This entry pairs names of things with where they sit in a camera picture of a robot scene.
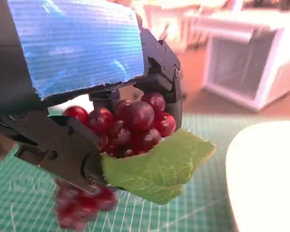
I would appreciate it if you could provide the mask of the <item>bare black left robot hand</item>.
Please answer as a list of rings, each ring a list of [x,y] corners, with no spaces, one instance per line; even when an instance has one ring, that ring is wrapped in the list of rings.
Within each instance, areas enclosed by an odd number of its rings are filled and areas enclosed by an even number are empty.
[[[104,185],[100,139],[48,108],[88,94],[113,109],[119,88],[164,95],[182,123],[180,62],[130,8],[102,0],[0,0],[0,133],[16,156],[87,192]]]

